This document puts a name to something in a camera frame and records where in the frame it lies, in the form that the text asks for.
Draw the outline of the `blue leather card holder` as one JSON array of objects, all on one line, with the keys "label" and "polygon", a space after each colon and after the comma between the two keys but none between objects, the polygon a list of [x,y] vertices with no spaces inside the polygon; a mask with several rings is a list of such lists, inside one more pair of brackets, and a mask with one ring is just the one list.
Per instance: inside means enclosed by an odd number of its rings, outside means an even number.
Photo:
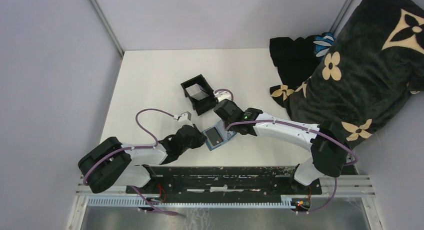
[{"label": "blue leather card holder", "polygon": [[212,151],[230,141],[237,133],[227,131],[223,120],[220,120],[214,126],[202,131],[202,134],[206,136],[205,144]]}]

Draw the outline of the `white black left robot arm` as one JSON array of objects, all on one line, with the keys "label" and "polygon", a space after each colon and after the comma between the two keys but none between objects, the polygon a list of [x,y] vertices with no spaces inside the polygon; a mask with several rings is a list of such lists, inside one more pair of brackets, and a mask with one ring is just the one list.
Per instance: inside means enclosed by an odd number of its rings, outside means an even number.
[{"label": "white black left robot arm", "polygon": [[135,186],[149,194],[158,184],[147,165],[172,163],[188,149],[201,147],[206,139],[191,125],[183,125],[156,146],[125,144],[117,137],[109,137],[82,157],[77,166],[84,176],[83,184],[94,194],[112,186]]}]

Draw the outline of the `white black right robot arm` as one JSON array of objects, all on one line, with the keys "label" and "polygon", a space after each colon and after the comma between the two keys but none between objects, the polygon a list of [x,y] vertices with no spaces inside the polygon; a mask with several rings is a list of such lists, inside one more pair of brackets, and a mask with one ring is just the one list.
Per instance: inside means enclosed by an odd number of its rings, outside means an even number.
[{"label": "white black right robot arm", "polygon": [[348,155],[353,154],[341,131],[330,122],[308,124],[284,120],[255,108],[242,110],[228,99],[221,101],[214,113],[227,130],[278,139],[308,150],[311,157],[290,175],[288,186],[295,194],[302,194],[313,181],[323,176],[339,177],[348,165]]}]

